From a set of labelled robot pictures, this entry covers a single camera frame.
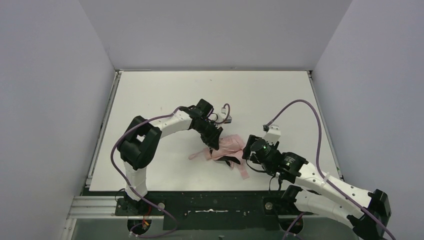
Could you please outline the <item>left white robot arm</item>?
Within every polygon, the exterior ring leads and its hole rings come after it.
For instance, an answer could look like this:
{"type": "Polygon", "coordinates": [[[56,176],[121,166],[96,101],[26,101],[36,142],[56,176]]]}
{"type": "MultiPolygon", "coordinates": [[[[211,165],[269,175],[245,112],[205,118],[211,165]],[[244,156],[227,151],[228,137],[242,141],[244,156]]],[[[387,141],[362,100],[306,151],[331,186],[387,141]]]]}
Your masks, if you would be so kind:
{"type": "Polygon", "coordinates": [[[119,152],[125,171],[121,171],[115,161],[113,167],[126,182],[125,198],[143,201],[148,193],[147,166],[152,162],[159,142],[171,134],[194,130],[210,150],[219,150],[222,125],[231,122],[230,106],[225,104],[220,113],[204,99],[196,105],[178,106],[172,113],[150,119],[136,116],[112,147],[110,156],[119,152]]]}

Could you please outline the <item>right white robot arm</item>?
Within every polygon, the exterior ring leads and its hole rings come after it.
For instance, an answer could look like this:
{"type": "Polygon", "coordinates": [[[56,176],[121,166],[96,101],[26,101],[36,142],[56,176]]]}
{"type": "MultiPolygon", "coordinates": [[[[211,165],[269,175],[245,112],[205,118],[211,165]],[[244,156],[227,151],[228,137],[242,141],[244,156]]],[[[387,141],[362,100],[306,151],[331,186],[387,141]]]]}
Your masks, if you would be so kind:
{"type": "Polygon", "coordinates": [[[278,137],[250,135],[243,159],[263,168],[263,173],[287,181],[282,202],[297,211],[320,215],[353,230],[363,240],[381,240],[389,234],[391,217],[388,195],[382,190],[369,191],[350,185],[324,173],[293,152],[278,150],[278,137]]]}

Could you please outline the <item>pink and black folding umbrella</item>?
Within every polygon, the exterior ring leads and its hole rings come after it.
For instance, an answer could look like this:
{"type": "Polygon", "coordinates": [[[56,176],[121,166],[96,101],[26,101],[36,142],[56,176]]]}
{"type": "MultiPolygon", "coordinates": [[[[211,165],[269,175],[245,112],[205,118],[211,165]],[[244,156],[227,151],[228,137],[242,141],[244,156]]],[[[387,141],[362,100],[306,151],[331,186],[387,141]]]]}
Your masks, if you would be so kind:
{"type": "Polygon", "coordinates": [[[188,156],[189,160],[203,157],[206,161],[225,163],[231,170],[237,168],[243,180],[248,179],[249,173],[246,169],[246,160],[242,158],[245,141],[238,135],[227,135],[219,139],[219,149],[204,148],[188,156]]]}

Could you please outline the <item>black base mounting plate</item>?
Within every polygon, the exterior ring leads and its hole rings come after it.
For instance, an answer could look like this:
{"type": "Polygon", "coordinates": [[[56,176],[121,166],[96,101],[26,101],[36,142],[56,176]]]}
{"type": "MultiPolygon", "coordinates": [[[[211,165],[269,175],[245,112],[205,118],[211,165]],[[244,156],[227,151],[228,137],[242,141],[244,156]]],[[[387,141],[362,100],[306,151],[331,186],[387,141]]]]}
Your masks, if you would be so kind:
{"type": "Polygon", "coordinates": [[[150,191],[145,198],[171,215],[128,196],[119,198],[115,215],[128,217],[132,227],[141,220],[163,218],[163,230],[286,229],[300,214],[292,203],[284,203],[281,191],[150,191]]]}

